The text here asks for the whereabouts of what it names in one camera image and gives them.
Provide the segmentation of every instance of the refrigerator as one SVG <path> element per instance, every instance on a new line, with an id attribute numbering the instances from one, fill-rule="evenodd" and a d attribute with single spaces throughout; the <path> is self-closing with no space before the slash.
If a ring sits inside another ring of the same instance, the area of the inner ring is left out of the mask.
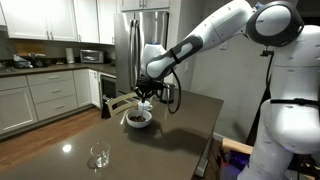
<path id="1" fill-rule="evenodd" d="M 135 88 L 145 44 L 161 44 L 166 49 L 168 20 L 167 11 L 129 12 L 114 16 L 117 96 Z"/>

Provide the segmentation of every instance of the cabinet door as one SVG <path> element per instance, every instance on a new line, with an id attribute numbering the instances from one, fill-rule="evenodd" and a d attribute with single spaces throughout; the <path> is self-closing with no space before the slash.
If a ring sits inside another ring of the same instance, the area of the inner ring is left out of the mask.
<path id="1" fill-rule="evenodd" d="M 82 69 L 73 71 L 78 107 L 91 104 L 89 70 Z"/>
<path id="2" fill-rule="evenodd" d="M 143 0 L 121 0 L 121 11 L 142 9 Z"/>
<path id="3" fill-rule="evenodd" d="M 47 0 L 51 40 L 78 41 L 72 0 Z"/>
<path id="4" fill-rule="evenodd" d="M 28 87 L 0 91 L 0 134 L 37 121 Z"/>
<path id="5" fill-rule="evenodd" d="M 116 0 L 98 0 L 100 44 L 114 44 Z"/>
<path id="6" fill-rule="evenodd" d="M 100 91 L 97 71 L 89 70 L 91 103 L 100 108 Z"/>
<path id="7" fill-rule="evenodd" d="M 169 8 L 170 0 L 143 0 L 144 9 Z"/>
<path id="8" fill-rule="evenodd" d="M 1 0 L 1 4 L 10 38 L 48 39 L 46 1 Z"/>
<path id="9" fill-rule="evenodd" d="M 74 0 L 74 7 L 79 41 L 99 43 L 97 1 Z"/>
<path id="10" fill-rule="evenodd" d="M 6 21 L 4 20 L 3 11 L 0 4 L 0 26 L 5 26 L 5 25 L 6 25 Z"/>

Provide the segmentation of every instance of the dark countertop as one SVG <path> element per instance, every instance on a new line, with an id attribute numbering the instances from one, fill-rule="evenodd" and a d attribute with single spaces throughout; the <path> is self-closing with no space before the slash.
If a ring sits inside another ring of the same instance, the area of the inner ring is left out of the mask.
<path id="1" fill-rule="evenodd" d="M 128 126 L 126 112 L 120 113 L 0 174 L 0 179 L 191 179 L 223 101 L 184 91 L 182 95 L 174 115 L 166 116 L 166 105 L 153 100 L 152 122 L 146 128 Z M 110 164 L 95 169 L 89 151 L 102 141 L 111 145 Z M 72 146 L 68 153 L 62 150 L 66 144 Z"/>
<path id="2" fill-rule="evenodd" d="M 12 72 L 0 73 L 0 78 L 21 76 L 21 75 L 30 75 L 30 74 L 39 74 L 39 73 L 49 73 L 49 72 L 57 72 L 57 71 L 88 69 L 88 68 L 116 76 L 116 67 L 111 66 L 110 64 L 74 63 L 74 64 L 51 65 L 49 67 L 31 68 L 31 69 L 17 69 L 14 67 L 10 67 L 10 70 L 12 70 Z"/>

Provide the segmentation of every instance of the bowl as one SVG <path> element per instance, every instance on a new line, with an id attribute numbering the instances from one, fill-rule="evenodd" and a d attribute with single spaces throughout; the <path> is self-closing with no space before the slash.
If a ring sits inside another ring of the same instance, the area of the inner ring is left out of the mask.
<path id="1" fill-rule="evenodd" d="M 145 118 L 145 121 L 142 122 L 137 122 L 137 121 L 132 121 L 130 120 L 130 118 L 132 116 L 143 116 Z M 127 119 L 127 123 L 134 128 L 144 128 L 146 126 L 148 126 L 151 123 L 151 118 L 152 115 L 150 112 L 148 111 L 143 111 L 143 110 L 133 110 L 127 113 L 126 115 L 126 119 Z"/>

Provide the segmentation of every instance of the wooden floor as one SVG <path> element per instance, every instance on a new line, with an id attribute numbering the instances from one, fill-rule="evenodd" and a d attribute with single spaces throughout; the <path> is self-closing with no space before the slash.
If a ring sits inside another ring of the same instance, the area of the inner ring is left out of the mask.
<path id="1" fill-rule="evenodd" d="M 52 145 L 100 123 L 103 121 L 100 117 L 101 111 L 96 108 L 91 108 L 54 123 L 1 141 L 0 173 L 45 151 Z M 218 149 L 220 147 L 221 142 L 213 141 L 205 177 L 200 178 L 194 176 L 192 180 L 219 179 L 219 170 L 217 169 L 216 160 L 218 159 Z"/>

